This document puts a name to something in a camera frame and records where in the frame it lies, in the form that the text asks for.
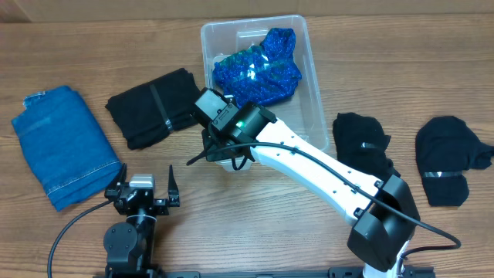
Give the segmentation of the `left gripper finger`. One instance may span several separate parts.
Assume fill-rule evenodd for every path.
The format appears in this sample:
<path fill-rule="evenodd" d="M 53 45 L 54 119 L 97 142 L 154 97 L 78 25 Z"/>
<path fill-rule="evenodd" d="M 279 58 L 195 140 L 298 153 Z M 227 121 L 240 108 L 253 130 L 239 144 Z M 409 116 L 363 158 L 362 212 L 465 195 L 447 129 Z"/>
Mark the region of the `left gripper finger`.
<path fill-rule="evenodd" d="M 178 185 L 177 185 L 175 178 L 174 178 L 174 171 L 173 171 L 173 165 L 172 164 L 169 165 L 167 193 L 168 193 L 169 198 L 178 198 L 179 197 Z"/>
<path fill-rule="evenodd" d="M 108 192 L 118 192 L 119 187 L 122 183 L 125 182 L 127 178 L 127 164 L 123 163 L 118 174 L 115 178 L 108 184 L 107 191 Z"/>

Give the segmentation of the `shiny blue sequin cloth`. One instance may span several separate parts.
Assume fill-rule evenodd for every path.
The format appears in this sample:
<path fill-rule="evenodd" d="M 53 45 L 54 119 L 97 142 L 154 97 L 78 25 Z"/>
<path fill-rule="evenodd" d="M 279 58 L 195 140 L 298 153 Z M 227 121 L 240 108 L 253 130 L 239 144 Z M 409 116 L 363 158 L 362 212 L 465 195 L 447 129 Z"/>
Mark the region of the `shiny blue sequin cloth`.
<path fill-rule="evenodd" d="M 264 107 L 294 95 L 303 75 L 294 62 L 296 34 L 272 28 L 257 46 L 251 46 L 215 63 L 213 79 L 238 107 L 248 102 Z"/>

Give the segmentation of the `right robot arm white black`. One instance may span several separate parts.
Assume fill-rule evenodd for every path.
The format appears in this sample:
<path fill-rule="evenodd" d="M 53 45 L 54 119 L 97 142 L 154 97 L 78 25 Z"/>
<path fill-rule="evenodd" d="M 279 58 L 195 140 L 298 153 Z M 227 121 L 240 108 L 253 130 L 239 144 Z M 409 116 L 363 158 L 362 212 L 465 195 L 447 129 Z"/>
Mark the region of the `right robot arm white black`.
<path fill-rule="evenodd" d="M 462 245 L 450 233 L 421 221 L 401 178 L 392 175 L 382 181 L 340 163 L 258 104 L 237 108 L 223 100 L 198 100 L 193 116 L 212 142 L 200 158 L 243 155 L 299 182 L 344 218 L 351 227 L 347 246 L 364 266 L 333 267 L 331 277 L 433 277 L 433 269 L 406 267 L 404 261 L 413 253 Z"/>

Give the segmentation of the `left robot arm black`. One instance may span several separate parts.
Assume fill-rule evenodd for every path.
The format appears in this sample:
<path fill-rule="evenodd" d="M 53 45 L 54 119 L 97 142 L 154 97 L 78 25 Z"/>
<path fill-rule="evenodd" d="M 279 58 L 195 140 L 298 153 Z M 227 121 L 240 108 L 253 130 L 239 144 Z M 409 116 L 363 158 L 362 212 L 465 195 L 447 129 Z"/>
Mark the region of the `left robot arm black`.
<path fill-rule="evenodd" d="M 169 167 L 166 198 L 155 198 L 152 174 L 135 174 L 129 181 L 127 166 L 105 189 L 105 198 L 113 204 L 123 222 L 112 225 L 103 237 L 107 252 L 106 277 L 162 278 L 162 268 L 152 263 L 157 217 L 168 215 L 170 207 L 180 205 L 173 168 Z"/>

